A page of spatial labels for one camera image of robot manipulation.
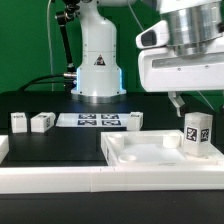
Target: black work surface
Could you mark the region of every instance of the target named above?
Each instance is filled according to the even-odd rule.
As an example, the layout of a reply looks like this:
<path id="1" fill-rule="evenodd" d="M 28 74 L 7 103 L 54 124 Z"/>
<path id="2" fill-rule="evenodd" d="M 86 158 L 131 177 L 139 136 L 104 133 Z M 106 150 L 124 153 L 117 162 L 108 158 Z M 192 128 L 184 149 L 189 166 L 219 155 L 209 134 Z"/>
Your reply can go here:
<path id="1" fill-rule="evenodd" d="M 224 118 L 191 96 L 183 96 L 183 99 L 189 112 L 214 115 L 212 143 L 224 151 Z M 184 127 L 184 118 L 176 116 L 176 110 L 165 95 L 132 94 L 122 102 L 90 105 L 72 101 L 60 92 L 7 92 L 0 94 L 0 105 L 0 133 L 10 134 L 10 152 L 2 167 L 105 165 L 100 151 L 100 133 L 122 130 L 54 127 L 45 134 L 13 135 L 8 117 L 11 112 L 27 112 L 32 116 L 39 112 L 141 111 L 144 113 L 143 130 L 183 131 Z M 221 190 L 0 195 L 0 223 L 221 224 L 223 208 L 224 191 Z"/>

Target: white cube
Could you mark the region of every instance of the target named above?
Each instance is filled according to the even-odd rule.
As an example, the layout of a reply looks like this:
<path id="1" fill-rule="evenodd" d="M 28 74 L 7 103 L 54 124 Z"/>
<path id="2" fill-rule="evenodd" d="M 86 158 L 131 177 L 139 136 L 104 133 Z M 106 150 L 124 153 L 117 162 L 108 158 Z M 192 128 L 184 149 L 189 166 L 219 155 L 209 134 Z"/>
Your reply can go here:
<path id="1" fill-rule="evenodd" d="M 40 113 L 31 118 L 31 132 L 44 133 L 54 126 L 55 117 L 54 113 Z"/>
<path id="2" fill-rule="evenodd" d="M 193 156 L 203 157 L 208 154 L 211 142 L 212 115 L 188 113 L 185 115 L 184 151 Z"/>
<path id="3" fill-rule="evenodd" d="M 25 113 L 11 113 L 11 124 L 13 133 L 27 132 L 27 118 Z"/>
<path id="4" fill-rule="evenodd" d="M 143 113 L 131 112 L 127 121 L 127 131 L 140 131 L 143 125 Z"/>

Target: white tray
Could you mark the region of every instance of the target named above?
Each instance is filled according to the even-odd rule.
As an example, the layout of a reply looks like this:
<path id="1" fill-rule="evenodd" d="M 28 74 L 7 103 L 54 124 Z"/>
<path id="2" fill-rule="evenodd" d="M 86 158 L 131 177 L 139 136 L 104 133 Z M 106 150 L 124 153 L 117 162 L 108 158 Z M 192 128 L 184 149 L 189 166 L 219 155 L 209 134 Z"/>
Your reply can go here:
<path id="1" fill-rule="evenodd" d="M 175 136 L 178 144 L 166 146 L 164 138 Z M 109 166 L 176 166 L 216 165 L 223 163 L 224 155 L 209 144 L 205 157 L 194 157 L 183 150 L 184 134 L 179 130 L 103 132 L 101 147 Z"/>

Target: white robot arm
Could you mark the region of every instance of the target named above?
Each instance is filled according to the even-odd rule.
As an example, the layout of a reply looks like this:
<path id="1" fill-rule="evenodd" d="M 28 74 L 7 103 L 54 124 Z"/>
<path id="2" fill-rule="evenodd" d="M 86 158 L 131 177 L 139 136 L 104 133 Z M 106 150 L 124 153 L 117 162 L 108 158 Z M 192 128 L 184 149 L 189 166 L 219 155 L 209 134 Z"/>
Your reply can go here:
<path id="1" fill-rule="evenodd" d="M 124 6 L 136 0 L 83 0 L 76 11 L 83 40 L 83 61 L 77 69 L 72 97 L 85 102 L 108 103 L 122 98 L 122 72 L 116 63 L 116 27 L 102 17 L 99 6 Z"/>
<path id="2" fill-rule="evenodd" d="M 162 20 L 136 38 L 137 46 L 143 49 L 138 65 L 146 91 L 169 92 L 171 100 L 180 107 L 183 101 L 177 97 L 179 102 L 175 102 L 173 93 L 224 89 L 220 3 L 221 0 L 159 1 L 157 10 Z"/>

